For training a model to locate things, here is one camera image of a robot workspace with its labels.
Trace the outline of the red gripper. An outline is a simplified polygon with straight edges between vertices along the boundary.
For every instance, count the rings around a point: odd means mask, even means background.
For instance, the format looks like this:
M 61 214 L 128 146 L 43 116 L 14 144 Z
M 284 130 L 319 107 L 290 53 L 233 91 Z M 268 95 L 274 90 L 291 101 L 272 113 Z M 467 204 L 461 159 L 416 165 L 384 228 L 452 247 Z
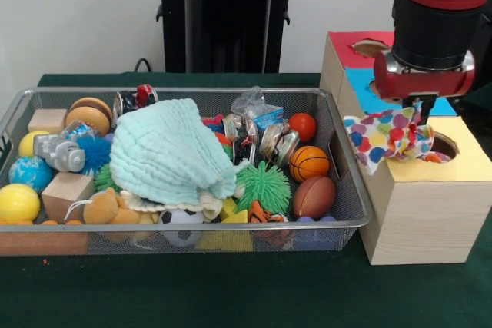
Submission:
M 390 50 L 379 52 L 374 60 L 374 84 L 383 100 L 401 100 L 402 108 L 421 102 L 421 124 L 425 125 L 436 97 L 466 94 L 474 81 L 474 56 L 468 51 L 458 68 L 449 71 L 418 71 L 402 65 Z

